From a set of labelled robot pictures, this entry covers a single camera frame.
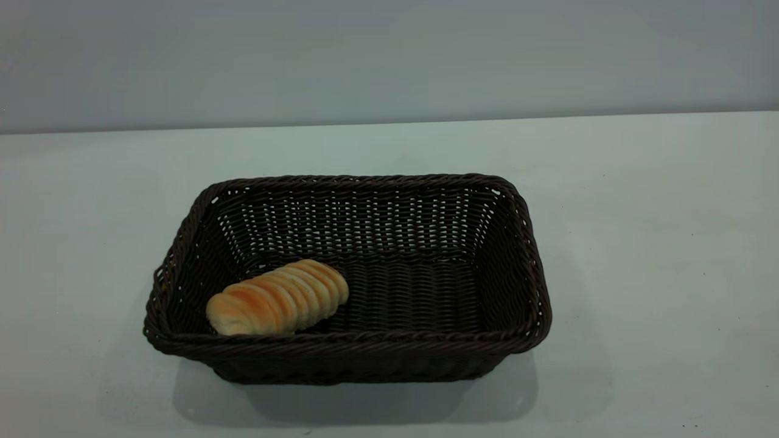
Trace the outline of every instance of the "basket rim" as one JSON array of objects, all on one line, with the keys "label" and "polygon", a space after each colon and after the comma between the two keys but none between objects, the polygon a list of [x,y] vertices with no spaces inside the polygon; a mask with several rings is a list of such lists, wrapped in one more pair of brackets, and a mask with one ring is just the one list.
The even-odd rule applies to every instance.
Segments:
[{"label": "basket rim", "polygon": [[[240,195],[241,191],[272,187],[274,189],[300,189],[311,186],[317,189],[327,189],[328,185],[338,185],[340,189],[344,183],[354,183],[355,187],[365,190],[366,186],[375,185],[386,188],[389,185],[398,185],[402,189],[411,189],[415,185],[430,188],[440,186],[451,188],[458,182],[463,185],[473,186],[475,183],[484,183],[482,187],[497,189],[504,196],[508,196],[515,203],[516,214],[512,215],[517,222],[522,222],[522,227],[527,229],[527,245],[530,257],[534,261],[530,270],[535,278],[528,281],[534,286],[538,296],[538,303],[529,300],[534,309],[535,317],[519,326],[507,330],[482,331],[474,333],[462,332],[435,332],[435,331],[347,331],[328,334],[296,334],[294,336],[273,335],[212,335],[212,334],[182,334],[175,333],[167,323],[167,304],[171,294],[168,293],[166,283],[175,285],[181,274],[181,265],[176,260],[186,260],[191,248],[190,242],[194,239],[206,208],[212,203],[220,202],[220,195],[230,193],[232,196]],[[230,199],[221,200],[220,204],[228,205]],[[544,318],[538,318],[539,309],[543,309]],[[459,346],[469,350],[477,349],[488,354],[508,354],[529,350],[541,343],[548,335],[552,323],[552,308],[549,302],[545,283],[541,258],[538,256],[538,248],[533,236],[532,223],[527,212],[525,200],[517,192],[516,187],[506,179],[495,175],[483,175],[478,173],[468,174],[431,174],[431,175],[386,175],[386,176],[353,176],[353,175],[287,175],[260,178],[238,178],[210,185],[196,198],[189,213],[182,221],[173,245],[168,250],[165,261],[155,270],[153,289],[146,304],[146,318],[144,319],[144,334],[148,341],[158,350],[176,355],[184,355],[191,359],[199,356],[213,357],[209,354],[214,347],[220,346],[222,352],[227,349],[228,357],[243,357],[251,353],[264,355],[336,355],[339,345],[360,344],[375,352],[387,352],[402,350],[408,354],[439,354],[450,351]]]}]

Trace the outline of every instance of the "white table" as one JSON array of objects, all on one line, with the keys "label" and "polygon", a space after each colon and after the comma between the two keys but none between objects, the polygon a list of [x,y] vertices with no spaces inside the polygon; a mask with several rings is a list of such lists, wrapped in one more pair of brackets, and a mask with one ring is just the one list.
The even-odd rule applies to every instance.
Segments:
[{"label": "white table", "polygon": [[[555,319],[475,382],[240,387],[141,333],[229,178],[477,171],[530,206]],[[3,436],[776,436],[779,113],[0,137]]]}]

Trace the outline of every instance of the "dark brown wicker basket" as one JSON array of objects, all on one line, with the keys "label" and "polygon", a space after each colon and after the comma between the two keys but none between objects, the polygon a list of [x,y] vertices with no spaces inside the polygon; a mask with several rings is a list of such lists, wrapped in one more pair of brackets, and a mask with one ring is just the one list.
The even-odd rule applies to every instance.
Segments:
[{"label": "dark brown wicker basket", "polygon": [[[291,337],[219,336],[208,299],[313,258],[347,279]],[[527,205],[485,175],[289,176],[212,185],[154,274],[144,334],[237,383],[473,379],[538,345],[552,309]]]}]

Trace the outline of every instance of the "gray wall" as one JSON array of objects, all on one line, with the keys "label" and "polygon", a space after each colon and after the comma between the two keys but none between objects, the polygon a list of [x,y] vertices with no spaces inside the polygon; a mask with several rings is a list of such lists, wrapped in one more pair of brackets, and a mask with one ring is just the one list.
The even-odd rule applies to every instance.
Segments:
[{"label": "gray wall", "polygon": [[0,0],[0,132],[779,108],[776,0]]}]

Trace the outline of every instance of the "bread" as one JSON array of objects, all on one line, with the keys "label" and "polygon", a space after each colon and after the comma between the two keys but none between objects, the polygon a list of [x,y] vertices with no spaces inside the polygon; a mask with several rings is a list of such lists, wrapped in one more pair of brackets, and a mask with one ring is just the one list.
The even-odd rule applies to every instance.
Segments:
[{"label": "bread", "polygon": [[331,317],[349,298],[349,285],[316,260],[289,263],[227,286],[206,304],[219,334],[292,334]]}]

